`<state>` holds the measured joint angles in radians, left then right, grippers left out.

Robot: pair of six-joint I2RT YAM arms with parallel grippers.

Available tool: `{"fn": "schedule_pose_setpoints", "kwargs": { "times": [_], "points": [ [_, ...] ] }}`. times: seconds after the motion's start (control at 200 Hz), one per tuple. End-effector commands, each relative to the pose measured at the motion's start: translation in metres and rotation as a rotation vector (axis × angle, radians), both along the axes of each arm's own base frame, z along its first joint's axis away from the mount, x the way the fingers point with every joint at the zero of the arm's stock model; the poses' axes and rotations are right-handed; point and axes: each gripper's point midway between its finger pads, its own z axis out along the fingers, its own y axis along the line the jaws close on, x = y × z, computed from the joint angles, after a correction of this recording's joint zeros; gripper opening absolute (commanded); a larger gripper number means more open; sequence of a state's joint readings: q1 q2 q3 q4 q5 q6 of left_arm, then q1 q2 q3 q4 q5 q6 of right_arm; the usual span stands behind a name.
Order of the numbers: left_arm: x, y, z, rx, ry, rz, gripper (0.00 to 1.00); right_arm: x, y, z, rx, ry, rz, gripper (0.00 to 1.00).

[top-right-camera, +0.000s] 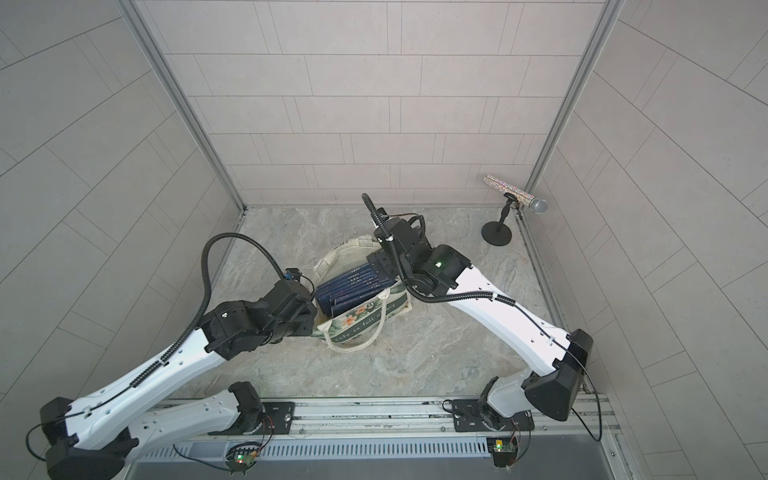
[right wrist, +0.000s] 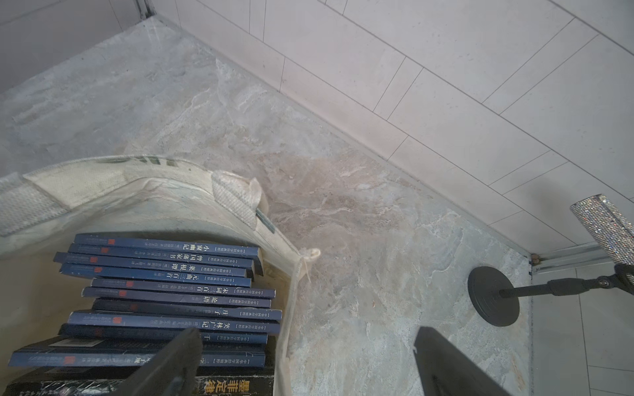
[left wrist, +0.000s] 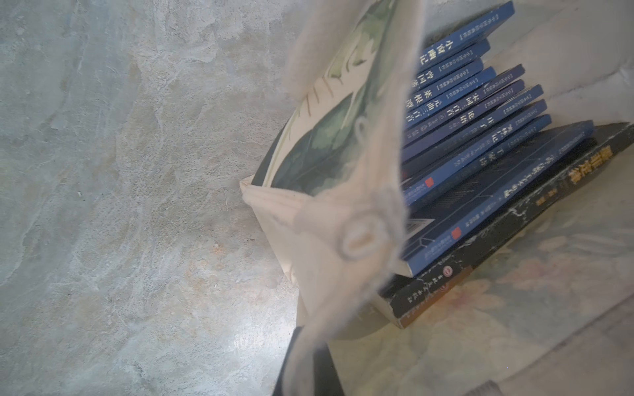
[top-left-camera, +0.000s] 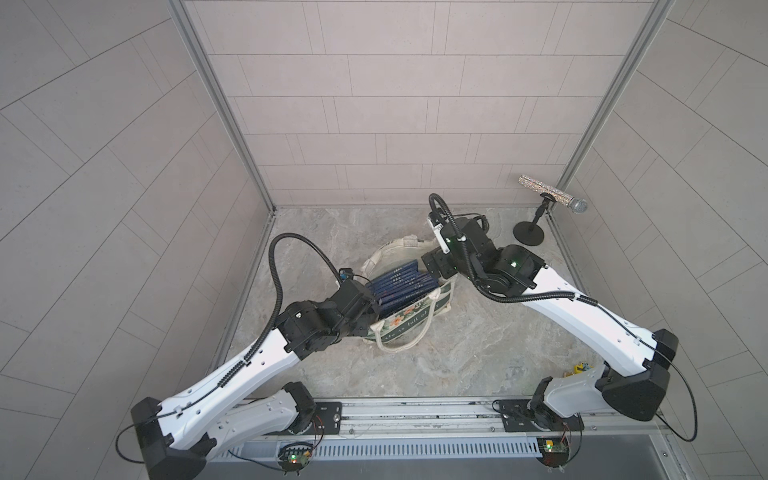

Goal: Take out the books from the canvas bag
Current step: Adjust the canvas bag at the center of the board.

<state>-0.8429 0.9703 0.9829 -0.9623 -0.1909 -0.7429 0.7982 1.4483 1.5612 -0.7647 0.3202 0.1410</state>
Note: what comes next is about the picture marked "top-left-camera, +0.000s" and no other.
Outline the floral canvas tote bag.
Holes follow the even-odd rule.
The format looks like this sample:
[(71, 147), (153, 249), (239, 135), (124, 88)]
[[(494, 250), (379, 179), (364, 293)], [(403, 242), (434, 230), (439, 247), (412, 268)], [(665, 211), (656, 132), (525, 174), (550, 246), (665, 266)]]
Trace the floral canvas tote bag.
[(414, 235), (394, 240), (364, 262), (363, 276), (379, 302), (379, 319), (365, 339), (387, 353), (415, 346), (434, 318), (451, 309), (455, 280), (441, 280), (427, 271), (422, 256), (440, 247), (435, 240)]

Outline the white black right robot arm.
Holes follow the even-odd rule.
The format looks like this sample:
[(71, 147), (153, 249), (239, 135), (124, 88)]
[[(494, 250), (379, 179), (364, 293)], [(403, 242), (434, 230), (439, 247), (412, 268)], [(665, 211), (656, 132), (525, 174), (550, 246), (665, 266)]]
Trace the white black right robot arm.
[(434, 212), (428, 222), (438, 242), (422, 257), (430, 274), (443, 279), (460, 274), (489, 300), (523, 304), (576, 336), (604, 360), (601, 369), (541, 381), (528, 407), (541, 427), (608, 409), (637, 421), (656, 416), (678, 346), (674, 334), (664, 329), (651, 332), (615, 316), (527, 248), (496, 247), (474, 220), (449, 221)]

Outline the stack of dark blue books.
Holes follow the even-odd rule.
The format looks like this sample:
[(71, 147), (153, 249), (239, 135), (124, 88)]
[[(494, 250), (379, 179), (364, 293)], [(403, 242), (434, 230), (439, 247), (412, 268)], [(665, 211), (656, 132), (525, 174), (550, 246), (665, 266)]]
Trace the stack of dark blue books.
[(379, 318), (386, 318), (439, 287), (439, 282), (419, 270), (411, 260), (373, 279), (367, 284), (380, 305)]

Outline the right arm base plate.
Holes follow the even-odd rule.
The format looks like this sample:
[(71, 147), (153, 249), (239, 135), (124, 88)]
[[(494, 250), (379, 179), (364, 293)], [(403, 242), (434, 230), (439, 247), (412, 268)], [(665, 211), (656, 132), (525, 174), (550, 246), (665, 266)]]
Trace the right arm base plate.
[(513, 432), (581, 432), (580, 416), (561, 417), (546, 405), (531, 407), (528, 399), (502, 399), (492, 402), (492, 409), (501, 416), (504, 430)]

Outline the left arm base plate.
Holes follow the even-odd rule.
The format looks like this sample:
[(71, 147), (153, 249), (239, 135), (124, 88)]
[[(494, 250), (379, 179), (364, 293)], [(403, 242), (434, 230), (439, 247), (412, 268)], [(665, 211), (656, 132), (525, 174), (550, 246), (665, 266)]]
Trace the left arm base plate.
[(301, 435), (338, 435), (341, 429), (343, 404), (338, 401), (320, 401)]

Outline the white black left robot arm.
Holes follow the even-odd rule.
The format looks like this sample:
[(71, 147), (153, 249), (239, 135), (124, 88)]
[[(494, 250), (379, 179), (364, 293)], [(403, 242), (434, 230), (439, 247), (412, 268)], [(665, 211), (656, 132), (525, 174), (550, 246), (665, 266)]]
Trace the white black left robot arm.
[(258, 387), (347, 336), (363, 337), (380, 306), (356, 280), (344, 280), (323, 302), (286, 307), (266, 336), (207, 377), (164, 400), (147, 397), (131, 410), (142, 462), (152, 479), (193, 479), (218, 454), (272, 433), (300, 434), (316, 404), (300, 382), (245, 404)]

